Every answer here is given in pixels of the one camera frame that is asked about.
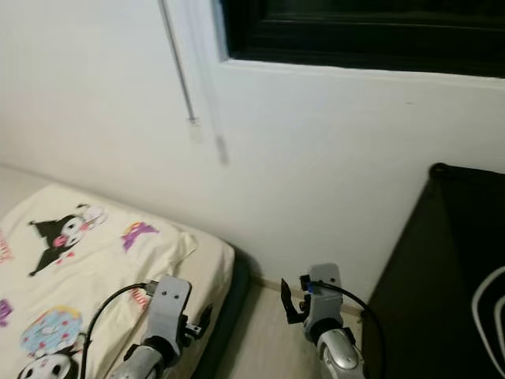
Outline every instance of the wooden floor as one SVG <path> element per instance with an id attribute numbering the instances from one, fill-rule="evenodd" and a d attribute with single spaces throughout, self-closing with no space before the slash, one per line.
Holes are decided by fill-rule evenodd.
<path id="1" fill-rule="evenodd" d="M 343 313 L 361 346 L 361 324 Z M 277 291 L 253 285 L 216 376 L 217 379 L 316 379 L 315 346 L 301 324 L 288 325 Z"/>

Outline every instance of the white wall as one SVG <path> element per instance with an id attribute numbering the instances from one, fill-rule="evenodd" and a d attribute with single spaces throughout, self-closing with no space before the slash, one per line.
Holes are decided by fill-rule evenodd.
<path id="1" fill-rule="evenodd" d="M 1 2 L 0 160 L 221 235 L 270 280 L 334 261 L 364 296 L 431 163 L 505 171 L 503 81 L 224 62 L 211 5 L 170 2 L 197 144 L 154 0 Z"/>

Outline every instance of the window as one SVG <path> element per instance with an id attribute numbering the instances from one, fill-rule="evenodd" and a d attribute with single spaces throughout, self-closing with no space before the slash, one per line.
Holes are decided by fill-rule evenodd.
<path id="1" fill-rule="evenodd" d="M 505 0 L 222 0 L 232 58 L 505 77 Z"/>

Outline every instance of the black cabinet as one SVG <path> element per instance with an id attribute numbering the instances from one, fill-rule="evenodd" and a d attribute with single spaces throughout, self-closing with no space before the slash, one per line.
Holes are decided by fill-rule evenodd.
<path id="1" fill-rule="evenodd" d="M 386 378 L 502 378 L 504 266 L 505 175 L 434 165 L 369 303 Z M 363 327 L 376 379 L 380 342 L 370 317 Z"/>

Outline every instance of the cartoon character print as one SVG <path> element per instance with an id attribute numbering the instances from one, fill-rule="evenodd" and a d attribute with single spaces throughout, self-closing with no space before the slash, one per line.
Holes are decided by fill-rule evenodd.
<path id="1" fill-rule="evenodd" d="M 18 379 L 77 379 L 79 365 L 72 355 L 47 355 L 27 365 Z"/>
<path id="2" fill-rule="evenodd" d="M 13 312 L 13 308 L 7 302 L 6 298 L 0 300 L 0 328 L 7 326 L 7 316 Z"/>
<path id="3" fill-rule="evenodd" d="M 21 336 L 21 346 L 36 360 L 26 365 L 18 379 L 77 379 L 79 365 L 72 358 L 79 350 L 82 317 L 67 306 L 43 313 Z"/>
<path id="4" fill-rule="evenodd" d="M 47 249 L 42 253 L 36 269 L 30 272 L 30 276 L 57 261 L 62 253 L 72 249 L 90 229 L 103 223 L 107 218 L 101 207 L 80 204 L 77 208 L 81 210 L 80 214 L 68 215 L 59 220 L 29 223 L 36 227 L 40 237 L 45 238 L 47 244 Z"/>
<path id="5" fill-rule="evenodd" d="M 21 346 L 31 356 L 41 357 L 72 347 L 80 335 L 82 317 L 68 306 L 43 313 L 21 335 Z"/>
<path id="6" fill-rule="evenodd" d="M 143 233 L 159 233 L 159 231 L 144 222 L 132 224 L 128 229 L 125 230 L 125 233 L 122 236 L 123 248 L 125 249 L 126 253 L 128 253 L 129 248 L 133 246 L 133 243 L 137 237 Z"/>
<path id="7" fill-rule="evenodd" d="M 2 229 L 0 229 L 0 265 L 2 263 L 11 261 L 13 259 L 13 252 L 11 251 L 9 244 L 5 236 L 3 235 Z"/>

